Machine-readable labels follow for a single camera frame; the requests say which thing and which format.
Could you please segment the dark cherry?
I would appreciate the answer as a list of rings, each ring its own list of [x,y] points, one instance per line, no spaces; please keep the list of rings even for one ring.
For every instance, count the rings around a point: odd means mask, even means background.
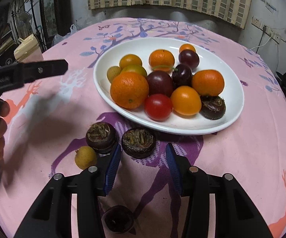
[[[109,208],[103,214],[105,226],[116,234],[123,234],[130,231],[134,225],[134,216],[130,209],[123,205],[116,205]]]
[[[192,71],[185,64],[179,64],[172,72],[172,80],[174,88],[180,86],[191,86]]]

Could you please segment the tan longan fruit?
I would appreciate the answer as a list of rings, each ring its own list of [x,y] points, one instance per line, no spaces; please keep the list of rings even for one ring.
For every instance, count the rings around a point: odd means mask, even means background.
[[[78,148],[75,154],[75,164],[79,169],[86,169],[90,166],[96,165],[97,163],[97,154],[89,146],[82,146]]]
[[[122,72],[122,69],[118,66],[112,66],[107,70],[107,79],[110,83]]]

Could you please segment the big orange tangerine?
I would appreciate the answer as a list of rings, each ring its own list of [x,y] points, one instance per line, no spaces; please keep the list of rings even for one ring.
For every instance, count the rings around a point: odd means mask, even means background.
[[[114,78],[110,87],[112,100],[125,109],[140,107],[149,94],[146,78],[133,72],[121,73]]]

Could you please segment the dark purple plum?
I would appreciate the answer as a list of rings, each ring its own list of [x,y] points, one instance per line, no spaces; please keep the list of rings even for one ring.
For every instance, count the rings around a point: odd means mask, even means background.
[[[185,49],[179,53],[179,63],[185,64],[194,71],[200,64],[200,58],[196,52]]]
[[[170,75],[164,71],[151,72],[146,80],[149,85],[149,95],[162,94],[170,97],[174,91],[173,80]]]

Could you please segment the red cherry tomato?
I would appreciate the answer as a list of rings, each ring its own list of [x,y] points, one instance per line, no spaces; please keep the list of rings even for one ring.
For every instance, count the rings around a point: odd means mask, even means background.
[[[163,94],[153,94],[144,102],[144,111],[149,118],[155,121],[165,121],[173,110],[169,97]]]

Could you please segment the large orange tangerine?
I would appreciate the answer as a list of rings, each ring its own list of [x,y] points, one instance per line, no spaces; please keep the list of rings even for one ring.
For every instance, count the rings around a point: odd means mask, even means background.
[[[225,81],[217,70],[201,70],[194,74],[191,85],[200,96],[218,96],[224,90]]]

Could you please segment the small orange kumquat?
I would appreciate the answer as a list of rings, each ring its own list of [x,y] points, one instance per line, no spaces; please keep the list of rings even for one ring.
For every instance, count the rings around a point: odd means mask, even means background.
[[[190,50],[190,51],[193,51],[193,52],[196,53],[195,47],[193,45],[191,45],[191,44],[183,44],[183,45],[181,45],[180,48],[179,48],[179,52],[181,53],[184,50]]]

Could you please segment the yellow-green citrus fruit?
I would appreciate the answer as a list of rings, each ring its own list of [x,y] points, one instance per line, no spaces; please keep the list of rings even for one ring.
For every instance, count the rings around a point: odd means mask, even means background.
[[[140,65],[129,65],[126,66],[121,73],[137,73],[139,75],[142,75],[143,77],[147,77],[147,71],[143,66]]]

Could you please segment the cream lid plastic jar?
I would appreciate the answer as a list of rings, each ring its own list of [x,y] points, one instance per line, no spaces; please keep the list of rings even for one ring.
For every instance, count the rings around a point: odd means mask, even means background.
[[[27,38],[19,39],[20,45],[14,51],[14,57],[19,63],[39,62],[43,61],[43,55],[39,42],[34,34]]]

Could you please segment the pink deer tablecloth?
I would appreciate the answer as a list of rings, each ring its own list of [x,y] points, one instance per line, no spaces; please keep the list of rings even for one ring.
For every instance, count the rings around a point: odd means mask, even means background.
[[[130,121],[100,97],[93,66],[106,50],[127,40],[165,37],[191,42],[216,54],[238,76],[244,109],[226,130],[204,136],[161,134],[146,160],[122,156],[112,191],[100,198],[103,210],[124,205],[135,217],[126,237],[180,237],[188,199],[175,191],[165,147],[205,172],[235,176],[276,237],[286,232],[286,99],[259,55],[200,26],[149,19],[118,18],[79,30],[47,50],[46,60],[65,59],[67,73],[3,95],[11,107],[1,164],[0,226],[13,237],[28,209],[55,173],[80,172],[75,151],[86,144],[89,126],[104,120],[119,135]]]

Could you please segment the white oval plate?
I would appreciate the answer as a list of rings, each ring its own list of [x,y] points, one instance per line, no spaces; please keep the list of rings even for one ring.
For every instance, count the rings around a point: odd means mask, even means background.
[[[217,55],[183,41],[141,38],[105,51],[95,63],[101,97],[142,126],[179,135],[205,135],[233,124],[244,107],[234,71]]]

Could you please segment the dark wooden door frame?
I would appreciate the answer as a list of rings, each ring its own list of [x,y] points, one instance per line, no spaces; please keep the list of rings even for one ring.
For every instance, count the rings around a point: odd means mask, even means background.
[[[47,48],[51,48],[56,35],[70,31],[71,0],[39,0],[42,31]]]

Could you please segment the wall power strip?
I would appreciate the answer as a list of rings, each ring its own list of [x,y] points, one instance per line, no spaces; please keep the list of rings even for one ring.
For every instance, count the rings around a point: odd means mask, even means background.
[[[271,27],[265,25],[260,19],[253,16],[251,20],[251,24],[255,26],[256,28],[262,30],[266,35],[271,37],[277,44],[280,44],[281,42],[281,35]]]

